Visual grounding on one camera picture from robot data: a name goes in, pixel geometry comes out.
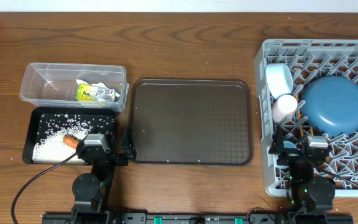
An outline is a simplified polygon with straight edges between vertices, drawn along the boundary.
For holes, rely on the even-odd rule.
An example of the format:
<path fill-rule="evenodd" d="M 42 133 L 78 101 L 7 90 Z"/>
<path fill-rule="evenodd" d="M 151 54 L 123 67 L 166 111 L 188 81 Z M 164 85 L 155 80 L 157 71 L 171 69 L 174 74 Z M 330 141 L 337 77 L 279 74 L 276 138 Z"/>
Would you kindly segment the white rice pile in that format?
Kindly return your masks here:
<path fill-rule="evenodd" d="M 104 134 L 112 144 L 115 118 L 111 115 L 43 114 L 32 153 L 34 164 L 57 164 L 75 153 L 63 142 L 65 136 L 77 140 L 88 134 Z"/>

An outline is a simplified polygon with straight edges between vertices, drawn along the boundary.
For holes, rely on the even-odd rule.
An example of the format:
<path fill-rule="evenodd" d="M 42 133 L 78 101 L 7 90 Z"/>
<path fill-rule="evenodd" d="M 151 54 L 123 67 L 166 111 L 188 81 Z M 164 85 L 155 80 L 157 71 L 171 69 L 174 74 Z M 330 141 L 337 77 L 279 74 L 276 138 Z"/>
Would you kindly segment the foil snack wrapper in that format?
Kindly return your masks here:
<path fill-rule="evenodd" d="M 103 86 L 80 83 L 76 92 L 78 101 L 116 102 L 121 95 L 115 90 Z"/>

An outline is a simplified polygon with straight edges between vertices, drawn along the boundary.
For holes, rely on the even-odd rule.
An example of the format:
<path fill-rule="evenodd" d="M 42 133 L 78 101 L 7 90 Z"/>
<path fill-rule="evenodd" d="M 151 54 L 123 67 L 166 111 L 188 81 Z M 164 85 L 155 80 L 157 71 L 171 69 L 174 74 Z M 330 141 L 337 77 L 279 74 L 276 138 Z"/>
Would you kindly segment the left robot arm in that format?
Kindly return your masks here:
<path fill-rule="evenodd" d="M 104 134 L 88 134 L 82 140 L 65 136 L 63 142 L 76 150 L 79 159 L 92 166 L 91 172 L 79 175 L 72 185 L 75 201 L 68 223 L 121 223 L 121 216 L 108 207 L 108 201 L 114 169 L 127 166 L 137 155 L 129 133 L 123 134 L 120 144 L 123 152 L 119 154 L 107 151 Z"/>

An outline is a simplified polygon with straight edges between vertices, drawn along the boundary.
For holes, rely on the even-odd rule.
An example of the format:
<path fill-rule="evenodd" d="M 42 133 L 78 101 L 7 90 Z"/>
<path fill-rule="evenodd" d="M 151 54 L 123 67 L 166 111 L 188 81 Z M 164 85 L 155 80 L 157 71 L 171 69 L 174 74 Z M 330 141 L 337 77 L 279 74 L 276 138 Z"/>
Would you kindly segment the light blue bowl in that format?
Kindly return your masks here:
<path fill-rule="evenodd" d="M 266 66 L 266 81 L 271 95 L 279 99 L 293 90 L 291 71 L 285 63 L 271 63 Z"/>

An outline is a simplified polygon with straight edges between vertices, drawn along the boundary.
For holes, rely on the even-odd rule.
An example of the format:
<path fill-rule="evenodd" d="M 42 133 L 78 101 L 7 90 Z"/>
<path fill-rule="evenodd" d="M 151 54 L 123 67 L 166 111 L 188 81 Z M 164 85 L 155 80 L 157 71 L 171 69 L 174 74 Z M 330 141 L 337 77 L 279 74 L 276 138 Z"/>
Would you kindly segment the light blue cup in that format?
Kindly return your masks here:
<path fill-rule="evenodd" d="M 296 149 L 297 148 L 297 146 L 294 143 L 290 142 L 290 141 L 284 141 L 283 145 L 284 145 L 285 148 L 290 148 L 290 149 Z"/>

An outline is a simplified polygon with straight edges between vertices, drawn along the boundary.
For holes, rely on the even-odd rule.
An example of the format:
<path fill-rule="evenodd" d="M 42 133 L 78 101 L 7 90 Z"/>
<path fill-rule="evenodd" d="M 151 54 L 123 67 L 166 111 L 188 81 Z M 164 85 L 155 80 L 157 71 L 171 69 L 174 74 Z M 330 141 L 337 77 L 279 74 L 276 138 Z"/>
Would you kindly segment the dark blue plate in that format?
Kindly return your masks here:
<path fill-rule="evenodd" d="M 330 137 L 358 131 L 358 85 L 348 78 L 319 78 L 302 91 L 301 99 L 301 113 L 312 128 Z"/>

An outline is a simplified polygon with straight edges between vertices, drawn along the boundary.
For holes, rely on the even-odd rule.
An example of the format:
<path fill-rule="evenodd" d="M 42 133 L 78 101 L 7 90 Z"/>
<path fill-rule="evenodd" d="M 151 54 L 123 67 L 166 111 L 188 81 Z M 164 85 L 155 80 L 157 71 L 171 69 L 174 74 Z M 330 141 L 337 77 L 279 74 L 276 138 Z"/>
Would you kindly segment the orange carrot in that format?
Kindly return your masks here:
<path fill-rule="evenodd" d="M 73 136 L 65 136 L 63 138 L 63 143 L 72 149 L 76 149 L 79 144 L 79 140 Z"/>

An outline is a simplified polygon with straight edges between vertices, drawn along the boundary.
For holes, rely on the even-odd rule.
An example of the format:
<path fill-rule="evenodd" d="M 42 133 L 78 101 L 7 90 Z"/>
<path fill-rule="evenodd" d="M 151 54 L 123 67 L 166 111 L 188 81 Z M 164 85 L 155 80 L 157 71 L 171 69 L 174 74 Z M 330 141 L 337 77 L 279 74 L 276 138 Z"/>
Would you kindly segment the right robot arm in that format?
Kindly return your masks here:
<path fill-rule="evenodd" d="M 283 129 L 276 129 L 270 154 L 277 164 L 289 168 L 287 197 L 293 207 L 277 215 L 275 223 L 327 223 L 326 212 L 333 209 L 336 184 L 314 175 L 314 168 L 325 162 L 329 143 L 322 136 L 304 136 L 296 147 L 286 147 Z"/>

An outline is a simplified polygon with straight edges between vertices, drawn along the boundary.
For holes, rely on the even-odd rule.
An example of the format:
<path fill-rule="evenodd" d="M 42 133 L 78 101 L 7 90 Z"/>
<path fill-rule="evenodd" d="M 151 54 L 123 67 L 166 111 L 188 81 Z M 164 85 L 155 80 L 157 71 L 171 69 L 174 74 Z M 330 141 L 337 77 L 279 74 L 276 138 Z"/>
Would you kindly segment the pink white cup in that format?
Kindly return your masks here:
<path fill-rule="evenodd" d="M 281 122 L 286 116 L 292 119 L 295 115 L 298 102 L 292 95 L 282 95 L 272 106 L 272 118 Z"/>

